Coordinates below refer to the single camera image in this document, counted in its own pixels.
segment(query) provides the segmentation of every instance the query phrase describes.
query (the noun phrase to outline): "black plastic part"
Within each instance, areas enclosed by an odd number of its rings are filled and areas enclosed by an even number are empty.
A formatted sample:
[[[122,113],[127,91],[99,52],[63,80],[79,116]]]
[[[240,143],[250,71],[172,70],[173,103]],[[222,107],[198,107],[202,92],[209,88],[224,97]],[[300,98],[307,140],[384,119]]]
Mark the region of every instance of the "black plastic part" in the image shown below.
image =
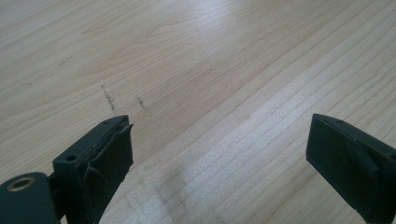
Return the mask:
[[[50,182],[41,173],[19,175],[0,186],[0,223],[59,223]]]
[[[127,116],[108,119],[53,161],[69,223],[98,223],[133,163]]]
[[[396,149],[340,119],[314,114],[306,159],[366,222],[392,222]]]

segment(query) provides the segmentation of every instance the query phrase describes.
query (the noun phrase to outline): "dark mark on wood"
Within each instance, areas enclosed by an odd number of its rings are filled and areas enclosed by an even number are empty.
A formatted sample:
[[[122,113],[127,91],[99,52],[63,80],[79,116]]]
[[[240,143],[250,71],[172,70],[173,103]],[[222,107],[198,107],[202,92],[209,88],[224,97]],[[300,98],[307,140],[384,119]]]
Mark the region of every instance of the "dark mark on wood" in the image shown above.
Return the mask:
[[[66,58],[65,60],[63,60],[61,63],[59,63],[59,66],[62,66],[64,63],[66,63],[67,61],[69,61],[70,59],[72,59],[73,56],[70,56],[68,58]]]
[[[140,106],[144,109],[149,111],[149,109],[144,105],[144,102],[139,97],[136,97],[136,100],[139,102]]]
[[[102,90],[103,90],[103,94],[105,95],[108,104],[110,105],[111,110],[116,113],[115,109],[116,107],[113,104],[113,98],[111,98],[111,96],[108,94],[108,92],[105,90],[105,85],[102,85]]]

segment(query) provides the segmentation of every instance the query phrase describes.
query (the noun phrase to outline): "screw hole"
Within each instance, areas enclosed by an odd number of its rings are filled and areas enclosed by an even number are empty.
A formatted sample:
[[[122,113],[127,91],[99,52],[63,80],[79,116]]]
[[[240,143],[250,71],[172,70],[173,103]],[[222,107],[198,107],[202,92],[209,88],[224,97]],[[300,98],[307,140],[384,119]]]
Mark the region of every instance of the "screw hole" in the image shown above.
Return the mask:
[[[20,191],[23,189],[29,188],[33,183],[35,183],[35,179],[33,177],[24,177],[19,180],[12,182],[8,185],[8,191]]]
[[[77,157],[76,156],[68,156],[66,157],[67,161],[74,161]]]

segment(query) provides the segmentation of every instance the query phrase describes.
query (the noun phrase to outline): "light wood surface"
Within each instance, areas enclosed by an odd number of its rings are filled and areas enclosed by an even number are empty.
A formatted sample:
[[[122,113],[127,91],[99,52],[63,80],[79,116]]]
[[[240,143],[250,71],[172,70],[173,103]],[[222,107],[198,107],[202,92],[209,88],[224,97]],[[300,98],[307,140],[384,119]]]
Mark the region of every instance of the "light wood surface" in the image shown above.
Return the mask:
[[[0,180],[103,119],[134,165],[101,223],[363,223],[305,160],[313,113],[396,147],[396,2],[0,2]]]

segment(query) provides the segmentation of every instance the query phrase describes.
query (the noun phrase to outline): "wooden table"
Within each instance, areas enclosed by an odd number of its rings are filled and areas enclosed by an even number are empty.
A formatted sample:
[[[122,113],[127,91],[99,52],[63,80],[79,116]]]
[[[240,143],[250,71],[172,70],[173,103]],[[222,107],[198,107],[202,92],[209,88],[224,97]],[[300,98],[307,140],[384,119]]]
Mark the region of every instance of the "wooden table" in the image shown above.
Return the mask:
[[[103,119],[134,165],[101,223],[363,223],[305,160],[313,113],[396,147],[396,2],[0,2],[0,179]]]

